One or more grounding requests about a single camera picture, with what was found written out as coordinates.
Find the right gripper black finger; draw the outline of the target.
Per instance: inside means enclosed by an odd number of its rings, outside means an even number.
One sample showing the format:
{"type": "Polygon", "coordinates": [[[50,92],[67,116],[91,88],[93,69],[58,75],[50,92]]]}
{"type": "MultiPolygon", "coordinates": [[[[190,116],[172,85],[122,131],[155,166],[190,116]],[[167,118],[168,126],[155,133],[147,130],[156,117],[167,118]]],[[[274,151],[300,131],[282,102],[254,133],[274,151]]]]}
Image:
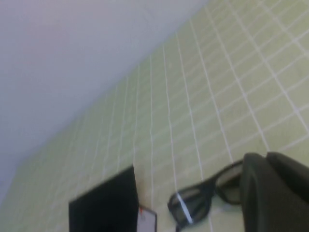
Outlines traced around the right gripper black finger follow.
{"type": "Polygon", "coordinates": [[[246,232],[307,232],[309,168],[279,152],[247,153],[240,201],[246,232]]]}

